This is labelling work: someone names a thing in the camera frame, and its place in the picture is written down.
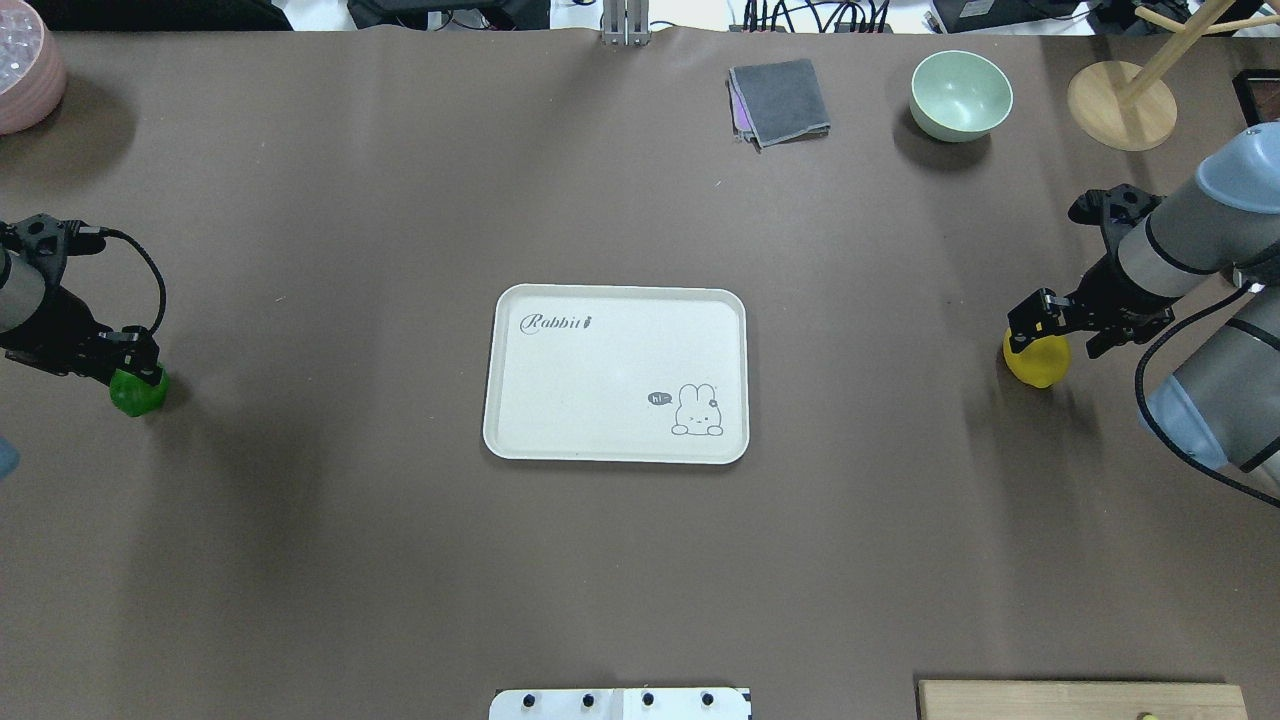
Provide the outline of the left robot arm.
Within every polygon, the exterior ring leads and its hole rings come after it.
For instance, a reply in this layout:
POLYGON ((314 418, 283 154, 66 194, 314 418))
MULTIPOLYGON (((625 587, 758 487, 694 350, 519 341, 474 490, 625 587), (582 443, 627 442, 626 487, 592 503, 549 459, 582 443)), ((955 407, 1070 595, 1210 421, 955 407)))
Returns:
POLYGON ((159 360, 155 334, 166 311, 166 283, 157 264, 136 241, 157 284, 151 325, 114 329, 96 320, 88 304, 46 277, 37 263, 4 251, 3 351, 6 359, 50 375, 90 378, 108 388, 113 406, 137 418, 166 401, 170 377, 159 360))

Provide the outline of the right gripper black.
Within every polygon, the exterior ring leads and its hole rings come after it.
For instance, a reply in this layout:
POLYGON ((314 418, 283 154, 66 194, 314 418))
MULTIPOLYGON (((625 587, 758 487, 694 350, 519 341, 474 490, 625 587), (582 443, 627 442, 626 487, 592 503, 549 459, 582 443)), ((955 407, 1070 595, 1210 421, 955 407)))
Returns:
POLYGON ((1172 324, 1174 302, 1139 287, 1116 258, 1101 258, 1068 296, 1039 288, 1012 307, 1007 346, 1021 354, 1037 340, 1088 331, 1085 351, 1097 359, 1123 345, 1152 341, 1172 324))

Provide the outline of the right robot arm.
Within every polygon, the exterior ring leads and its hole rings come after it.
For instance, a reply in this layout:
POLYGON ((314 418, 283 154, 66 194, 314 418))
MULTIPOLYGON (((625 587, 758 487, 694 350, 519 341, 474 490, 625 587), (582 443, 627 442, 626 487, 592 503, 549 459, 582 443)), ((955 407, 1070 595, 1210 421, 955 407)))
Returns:
POLYGON ((1087 190, 1069 208, 1103 255, 1065 293, 1033 291, 1007 314, 1004 360, 1025 384, 1064 378, 1066 337, 1101 357, 1138 345, 1140 423, 1215 480, 1277 479, 1279 129, 1252 126, 1166 195, 1087 190))

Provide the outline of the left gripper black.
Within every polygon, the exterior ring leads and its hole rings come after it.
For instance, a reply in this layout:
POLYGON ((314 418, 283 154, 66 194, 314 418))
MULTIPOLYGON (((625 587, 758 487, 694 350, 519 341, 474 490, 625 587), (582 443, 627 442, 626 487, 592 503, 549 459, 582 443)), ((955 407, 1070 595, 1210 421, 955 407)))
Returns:
POLYGON ((35 313, 1 333, 1 346, 8 359, 54 375, 76 374, 109 386, 116 373, 124 373, 152 388, 163 383, 151 329, 125 325, 113 331, 61 287, 47 287, 35 313))

